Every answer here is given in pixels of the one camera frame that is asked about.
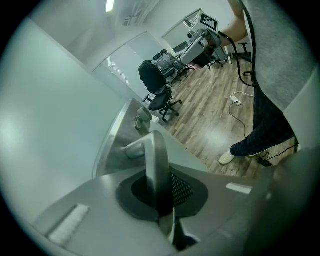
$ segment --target power strip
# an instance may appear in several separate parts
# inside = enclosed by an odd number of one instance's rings
[[[237,106],[241,106],[242,102],[240,100],[238,100],[237,97],[232,96],[231,100],[237,105]]]

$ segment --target white cable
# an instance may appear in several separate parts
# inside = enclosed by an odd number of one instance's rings
[[[248,95],[248,96],[250,96],[250,97],[254,97],[253,95],[247,94],[247,93],[245,93],[245,92],[236,91],[236,92],[234,92],[234,93],[232,93],[232,94],[230,95],[230,98],[231,98],[234,94],[245,94],[245,95]]]

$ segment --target person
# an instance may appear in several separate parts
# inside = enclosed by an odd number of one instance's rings
[[[295,135],[283,111],[308,82],[317,65],[299,28],[274,0],[228,2],[234,20],[222,32],[234,42],[249,36],[251,45],[254,32],[256,59],[253,132],[221,156],[222,165],[235,157],[258,155]],[[224,37],[221,40],[222,47],[230,44]]]

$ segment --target ceiling light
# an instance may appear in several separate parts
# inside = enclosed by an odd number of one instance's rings
[[[111,12],[114,9],[115,0],[106,0],[105,12]]]

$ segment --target black cable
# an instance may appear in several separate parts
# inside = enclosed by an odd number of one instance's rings
[[[251,34],[251,44],[252,44],[252,72],[251,74],[251,81],[254,81],[256,79],[256,34],[255,34],[255,28],[254,24],[252,22],[251,16],[248,12],[247,7],[244,5],[242,0],[239,0],[240,4],[242,5],[243,11],[245,13],[246,19],[248,21],[249,29],[250,29],[250,34]]]
[[[232,103],[232,104],[229,106],[229,115],[233,116],[233,117],[234,117],[235,119],[237,119],[241,124],[243,124],[243,126],[244,126],[244,137],[247,138],[247,136],[246,136],[246,125],[244,124],[244,122],[242,122],[241,120],[239,120],[238,118],[236,118],[236,117],[235,117],[233,114],[231,114],[231,112],[230,112],[231,106],[232,106],[233,104],[236,104],[236,103],[238,103],[238,101]]]
[[[266,160],[267,160],[268,157],[269,157],[269,152],[265,153],[264,156],[255,156],[255,157],[257,157],[257,158],[264,158],[265,156],[267,156],[267,157],[266,157]]]
[[[226,38],[227,40],[229,40],[230,43],[233,46],[234,53],[235,53],[236,64],[238,66],[238,75],[239,75],[239,78],[240,78],[241,82],[244,83],[246,86],[254,87],[252,84],[248,84],[245,81],[243,81],[243,79],[241,77],[240,63],[239,63],[238,52],[237,52],[237,48],[236,48],[235,42],[229,36],[227,36],[226,34],[222,33],[221,31],[218,31],[218,33],[219,33],[219,35],[221,35],[224,38]]]
[[[276,157],[278,157],[278,156],[280,156],[280,155],[282,155],[284,152],[286,152],[287,150],[289,150],[289,149],[292,149],[293,147],[295,147],[295,146],[297,146],[299,143],[297,143],[297,144],[294,144],[293,146],[291,146],[291,147],[288,147],[285,151],[283,151],[282,153],[280,153],[280,154],[277,154],[277,155],[275,155],[275,156],[273,156],[273,157],[271,157],[271,158],[268,158],[267,160],[269,161],[270,159],[272,159],[272,158],[276,158]]]

